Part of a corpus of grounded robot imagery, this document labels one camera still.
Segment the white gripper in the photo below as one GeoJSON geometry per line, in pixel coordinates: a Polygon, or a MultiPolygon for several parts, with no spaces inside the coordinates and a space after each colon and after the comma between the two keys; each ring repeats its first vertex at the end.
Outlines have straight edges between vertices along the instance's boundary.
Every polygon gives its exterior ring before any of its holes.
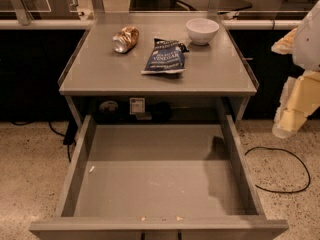
{"type": "Polygon", "coordinates": [[[316,72],[320,71],[320,1],[297,29],[272,45],[271,51],[281,55],[292,53],[294,64],[307,70],[298,78],[289,77],[283,86],[272,133],[284,139],[296,134],[320,107],[320,73],[316,72]]]}

